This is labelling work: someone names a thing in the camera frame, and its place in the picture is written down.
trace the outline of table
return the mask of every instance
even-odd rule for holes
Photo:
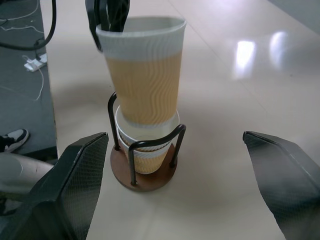
[[[46,34],[50,6],[41,2]],[[85,4],[59,1],[57,13],[46,50],[59,154],[79,138],[110,136],[88,240],[285,239],[260,195],[242,134],[292,140],[319,126],[319,111],[310,107],[320,100],[319,70],[307,57],[318,35],[265,0],[132,0],[130,16],[188,21],[178,96],[187,130],[177,170],[165,187],[136,193],[110,167],[114,88]]]

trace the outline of sneaker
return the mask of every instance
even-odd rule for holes
[[[6,145],[4,147],[4,152],[11,153],[21,147],[28,140],[29,136],[30,133],[25,129],[18,129],[2,136]]]

